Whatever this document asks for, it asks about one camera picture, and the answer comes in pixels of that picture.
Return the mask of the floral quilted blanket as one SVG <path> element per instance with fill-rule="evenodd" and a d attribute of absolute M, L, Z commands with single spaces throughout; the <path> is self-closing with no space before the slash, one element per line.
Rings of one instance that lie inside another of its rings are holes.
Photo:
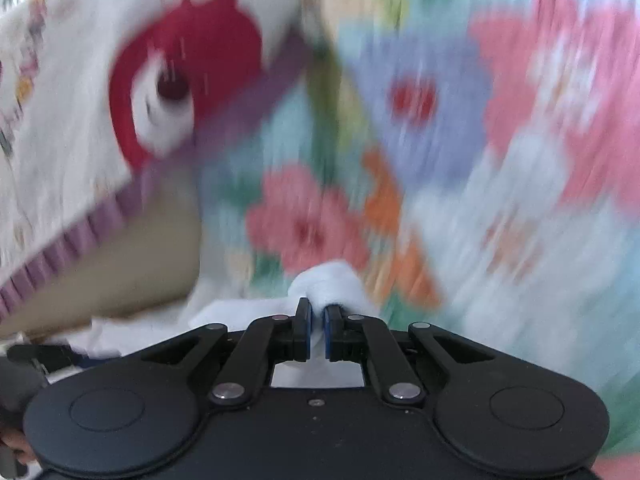
<path fill-rule="evenodd" d="M 639 0 L 309 0 L 314 58 L 198 170 L 193 312 L 353 278 L 584 382 L 639 448 Z"/>

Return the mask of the beige foam mattress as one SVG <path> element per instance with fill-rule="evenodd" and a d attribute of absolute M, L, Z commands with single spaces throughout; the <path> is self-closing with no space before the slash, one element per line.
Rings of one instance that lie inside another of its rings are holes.
<path fill-rule="evenodd" d="M 188 296 L 201 232 L 190 171 L 132 182 L 2 282 L 2 336 L 56 332 Z"/>

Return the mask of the white strawberry bear quilt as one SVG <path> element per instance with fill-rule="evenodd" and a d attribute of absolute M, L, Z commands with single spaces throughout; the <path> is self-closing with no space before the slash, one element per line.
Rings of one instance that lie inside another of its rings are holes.
<path fill-rule="evenodd" d="M 297 51 L 303 0 L 27 0 L 1 17 L 1 314 L 98 246 L 144 180 Z"/>

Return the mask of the white garment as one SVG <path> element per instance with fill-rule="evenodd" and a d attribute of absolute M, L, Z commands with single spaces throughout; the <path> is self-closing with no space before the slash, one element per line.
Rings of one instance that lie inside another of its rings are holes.
<path fill-rule="evenodd" d="M 275 314 L 292 315 L 298 300 L 303 297 L 310 301 L 314 311 L 311 358 L 306 363 L 278 365 L 272 384 L 283 388 L 362 386 L 362 373 L 357 365 L 331 363 L 324 357 L 321 318 L 326 307 L 339 304 L 352 314 L 378 316 L 378 307 L 370 301 L 362 281 L 341 260 L 322 263 L 299 274 L 282 298 L 223 299 L 201 307 L 191 300 L 184 308 L 171 306 L 129 320 L 94 318 L 89 326 L 66 333 L 62 339 L 74 350 L 89 356 L 126 356 L 209 323 L 227 325 L 233 332 L 244 330 L 256 318 Z"/>

